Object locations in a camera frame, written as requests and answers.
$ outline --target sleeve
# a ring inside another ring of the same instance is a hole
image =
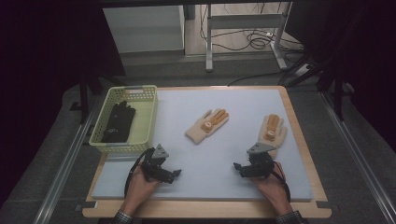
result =
[[[276,224],[306,224],[299,211],[294,211],[276,218]]]
[[[110,224],[133,224],[133,218],[119,211]]]

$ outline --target person's left hand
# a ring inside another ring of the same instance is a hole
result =
[[[131,217],[136,208],[141,203],[145,202],[159,185],[160,181],[158,180],[148,182],[143,174],[142,168],[138,165],[132,174],[128,193],[120,208],[121,212]]]

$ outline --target person's right hand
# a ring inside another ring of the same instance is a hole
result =
[[[276,161],[275,163],[274,171],[280,176],[283,176],[286,180],[281,164]],[[280,216],[286,215],[287,213],[291,213],[293,211],[290,203],[288,202],[286,191],[276,177],[269,175],[265,179],[261,177],[254,177],[250,178],[250,180],[260,191],[260,193],[271,202]]]

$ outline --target work glove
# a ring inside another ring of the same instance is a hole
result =
[[[228,117],[229,115],[225,109],[218,108],[213,113],[212,110],[208,110],[186,131],[186,135],[195,144],[199,144],[227,122]]]
[[[283,126],[283,119],[278,115],[271,114],[264,117],[260,128],[259,142],[274,147],[274,150],[268,151],[273,159],[276,157],[277,150],[285,141],[287,131],[288,128]]]

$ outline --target wall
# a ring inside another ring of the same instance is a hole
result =
[[[184,49],[182,6],[104,9],[119,53]]]

